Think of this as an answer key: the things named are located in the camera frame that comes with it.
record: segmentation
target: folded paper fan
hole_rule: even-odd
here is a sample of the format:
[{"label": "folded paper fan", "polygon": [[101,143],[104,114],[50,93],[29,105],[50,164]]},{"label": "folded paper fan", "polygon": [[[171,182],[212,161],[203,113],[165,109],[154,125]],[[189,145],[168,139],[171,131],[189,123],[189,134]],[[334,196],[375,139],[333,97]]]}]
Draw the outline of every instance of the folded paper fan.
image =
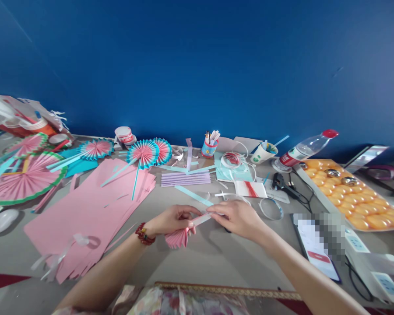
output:
[{"label": "folded paper fan", "polygon": [[155,138],[153,141],[159,147],[159,157],[155,165],[163,165],[171,159],[172,147],[165,139]]},{"label": "folded paper fan", "polygon": [[136,142],[128,151],[126,161],[140,160],[139,168],[149,168],[158,161],[159,147],[152,140],[140,140]]},{"label": "folded paper fan", "polygon": [[47,165],[63,160],[52,152],[34,153],[23,174],[0,177],[0,205],[14,205],[32,200],[57,185],[67,172],[67,166],[51,173]]},{"label": "folded paper fan", "polygon": [[78,149],[83,160],[96,161],[114,152],[114,142],[108,139],[86,141]]},{"label": "folded paper fan", "polygon": [[169,233],[165,235],[165,241],[168,244],[169,248],[181,248],[183,245],[187,247],[188,243],[188,228],[177,230],[173,233]]},{"label": "folded paper fan", "polygon": [[15,153],[15,158],[24,158],[29,154],[37,152],[41,150],[46,144],[48,140],[48,135],[45,133],[37,133],[32,136],[28,136],[17,143],[11,145],[9,148],[5,150],[4,153],[12,152],[14,150],[19,150]]}]

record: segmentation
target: gray table surface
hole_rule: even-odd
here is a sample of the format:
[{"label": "gray table surface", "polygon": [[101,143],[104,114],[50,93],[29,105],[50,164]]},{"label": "gray table surface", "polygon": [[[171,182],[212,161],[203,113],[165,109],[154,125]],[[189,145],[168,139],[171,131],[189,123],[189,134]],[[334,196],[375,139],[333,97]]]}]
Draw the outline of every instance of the gray table surface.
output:
[{"label": "gray table surface", "polygon": [[[14,139],[0,139],[0,152],[13,142]],[[200,157],[198,161],[199,167],[202,167],[205,159]],[[257,176],[260,177],[265,177],[268,172],[275,173],[268,162],[257,166],[256,170]],[[91,172],[86,172],[80,177],[80,185]],[[146,222],[173,204],[189,204],[200,210],[205,209],[203,204],[183,192],[173,187],[162,188],[160,186],[160,174],[169,171],[151,168],[150,172],[156,175],[156,188],[131,215],[114,239],[117,239],[134,223]],[[225,183],[229,188],[226,190],[215,180],[214,173],[211,176],[211,184],[190,185],[186,188],[195,193],[210,192],[213,195],[219,193],[221,189],[224,192],[235,192],[232,183]],[[292,180],[300,193],[310,196],[310,190],[296,175],[293,175]],[[394,198],[390,198],[386,190],[369,182],[367,184],[394,203]],[[58,190],[48,202],[44,211],[64,197],[69,192],[69,186],[66,185]],[[42,269],[35,271],[30,269],[33,262],[40,257],[40,254],[23,232],[23,226],[38,215],[31,213],[30,209],[40,200],[41,197],[22,206],[11,207],[21,211],[14,224],[0,234],[0,273],[32,277],[41,277],[44,274],[45,271]],[[285,213],[284,218],[280,221],[270,221],[259,211],[259,199],[248,198],[248,200],[251,201],[254,209],[260,213],[260,217],[269,227],[298,252],[301,252],[289,214],[308,213],[304,207],[290,199],[290,204],[281,203]],[[221,198],[211,197],[210,201],[218,203],[221,202]],[[312,199],[311,207],[314,213],[327,212],[316,197]],[[384,233],[359,232],[358,235],[372,252],[394,255],[394,231]],[[372,303],[363,300],[355,291],[349,279],[348,268],[341,266],[339,263],[336,263],[336,268],[342,280],[341,286],[359,303],[364,306],[394,308],[394,305],[388,306],[377,300]],[[149,247],[134,268],[128,282],[135,285],[152,285],[155,281],[272,290],[279,287],[282,290],[294,291],[293,286],[277,263],[271,257],[268,257],[259,246],[237,235],[227,233],[214,220],[209,220],[197,228],[197,234],[189,238],[187,248],[171,250],[166,245],[164,238],[158,238],[155,244]]]}]

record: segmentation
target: blue wall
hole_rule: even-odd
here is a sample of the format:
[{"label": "blue wall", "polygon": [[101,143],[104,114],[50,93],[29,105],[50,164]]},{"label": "blue wall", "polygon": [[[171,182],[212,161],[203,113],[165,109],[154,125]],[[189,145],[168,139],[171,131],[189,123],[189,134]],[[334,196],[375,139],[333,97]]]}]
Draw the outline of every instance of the blue wall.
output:
[{"label": "blue wall", "polygon": [[394,158],[394,1],[153,2],[0,1],[0,94],[65,111],[79,134],[289,134],[284,153],[333,128],[322,157]]}]

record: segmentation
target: right hand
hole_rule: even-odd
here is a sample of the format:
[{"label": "right hand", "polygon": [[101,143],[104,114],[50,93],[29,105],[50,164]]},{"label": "right hand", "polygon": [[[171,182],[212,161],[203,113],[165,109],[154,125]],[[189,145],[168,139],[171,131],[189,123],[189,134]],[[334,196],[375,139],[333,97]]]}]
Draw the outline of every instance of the right hand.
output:
[{"label": "right hand", "polygon": [[223,201],[208,207],[207,211],[226,215],[229,220],[217,213],[212,213],[211,217],[231,232],[254,242],[258,242],[264,233],[273,233],[254,208],[244,201]]}]

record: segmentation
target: computer mouse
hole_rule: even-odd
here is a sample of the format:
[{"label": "computer mouse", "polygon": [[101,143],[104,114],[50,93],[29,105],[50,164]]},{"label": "computer mouse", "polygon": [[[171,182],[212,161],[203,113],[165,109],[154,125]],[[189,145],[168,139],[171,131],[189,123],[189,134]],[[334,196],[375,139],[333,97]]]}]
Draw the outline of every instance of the computer mouse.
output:
[{"label": "computer mouse", "polygon": [[19,215],[19,211],[7,209],[0,212],[0,233],[5,231]]}]

